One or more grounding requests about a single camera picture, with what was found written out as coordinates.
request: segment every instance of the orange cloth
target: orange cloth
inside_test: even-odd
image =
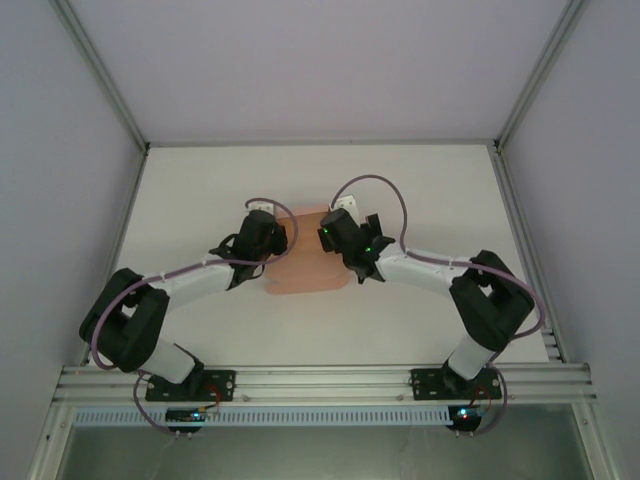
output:
[[[294,209],[298,221],[298,242],[293,250],[279,262],[268,265],[265,277],[269,283],[265,290],[273,295],[337,290],[351,280],[351,272],[342,263],[342,256],[325,253],[318,238],[320,220],[327,214],[326,206]],[[293,238],[293,222],[284,213],[278,214],[278,223]]]

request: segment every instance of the white ceiling panel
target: white ceiling panel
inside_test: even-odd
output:
[[[74,0],[151,141],[494,138],[562,0]]]

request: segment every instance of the metal frame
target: metal frame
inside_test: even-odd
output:
[[[148,147],[147,141],[138,127],[131,110],[122,98],[122,95],[120,95],[107,67],[105,67],[100,55],[98,55],[98,51],[91,43],[82,23],[80,23],[80,19],[75,10],[69,4],[68,0],[49,0],[49,3],[58,15],[69,37],[73,40],[87,68],[98,82],[98,85],[105,94],[114,113],[122,123],[122,126],[127,130],[140,152],[146,153]]]
[[[507,118],[500,135],[498,135],[496,143],[499,153],[503,153],[504,149],[513,138],[516,130],[522,123],[522,120],[529,111],[529,108],[540,91],[540,88],[549,76],[551,69],[555,65],[555,62],[560,56],[562,49],[571,36],[571,33],[573,33],[573,30],[578,24],[578,20],[588,3],[589,0],[567,1],[564,10],[560,14],[560,18],[553,27],[551,35],[542,49],[542,53],[538,57],[524,88],[520,92],[520,95],[511,110],[511,114],[509,114],[509,118]]]
[[[139,171],[135,181],[132,182],[129,202],[118,228],[118,238],[114,242],[114,249],[108,261],[108,276],[117,262],[150,145],[144,138],[130,109],[71,7],[70,0],[49,0],[49,2],[106,95],[118,119],[143,154],[140,157]],[[567,344],[563,341],[561,330],[558,328],[558,316],[541,273],[540,260],[536,254],[508,164],[503,156],[504,148],[522,122],[587,3],[587,0],[568,0],[507,122],[495,141],[485,139],[451,141],[444,139],[435,141],[393,139],[314,139],[304,141],[284,139],[242,143],[219,141],[197,144],[160,141],[155,142],[153,146],[487,145],[525,274],[528,281],[542,295],[550,313],[547,329],[543,331],[543,339],[551,361],[548,364],[505,364],[500,366],[509,384],[509,402],[511,404],[572,405],[577,430],[595,478],[598,480],[618,480],[621,478],[618,462],[611,448],[608,448],[611,445],[607,437],[608,430],[603,427],[600,407],[591,384],[589,368],[586,364],[564,363],[571,358],[571,355],[566,350]],[[238,371],[236,400],[233,402],[233,408],[252,411],[253,409],[274,406],[284,408],[311,406],[321,408],[331,408],[332,406],[351,406],[354,408],[402,406],[403,408],[413,408],[418,405],[431,407],[442,405],[439,402],[413,401],[408,380],[409,370],[415,367],[421,366],[230,367]],[[63,462],[65,447],[78,409],[90,406],[101,409],[113,409],[118,406],[130,407],[134,380],[132,375],[100,371],[95,367],[65,367],[38,442],[28,476],[29,480],[53,480],[56,478]],[[150,406],[150,408],[157,409],[158,407],[155,404],[155,407]]]

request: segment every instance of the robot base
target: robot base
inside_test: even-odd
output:
[[[491,369],[483,368],[468,388],[456,395],[444,384],[442,368],[416,368],[409,380],[414,400],[499,400],[502,398],[500,379]]]
[[[203,370],[197,382],[176,385],[158,375],[149,379],[147,402],[231,402],[236,388],[234,370]]]

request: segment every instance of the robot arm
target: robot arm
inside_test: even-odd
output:
[[[206,268],[151,282],[131,292],[108,315],[98,337],[98,351],[123,372],[144,371],[173,384],[197,383],[204,366],[193,355],[161,340],[160,330],[167,312],[195,299],[225,292],[254,278],[256,265],[281,255],[287,248],[283,227],[262,210],[251,210],[239,233],[229,235],[202,260]],[[143,279],[130,269],[116,272],[80,327],[80,337],[91,344],[98,319],[125,289]]]
[[[357,274],[358,283],[367,278],[407,283],[454,301],[467,330],[442,367],[445,387],[454,395],[469,389],[483,367],[507,347],[533,310],[531,296],[510,282],[480,274],[473,268],[452,265],[461,261],[511,274],[493,252],[483,250],[474,258],[456,259],[441,266],[411,258],[392,245],[395,240],[382,235],[377,215],[367,217],[367,222],[358,226],[351,213],[338,208],[320,225],[318,234],[324,250],[342,254],[345,266]],[[423,256],[448,260],[431,253]],[[487,287],[491,290],[488,295],[483,291]]]

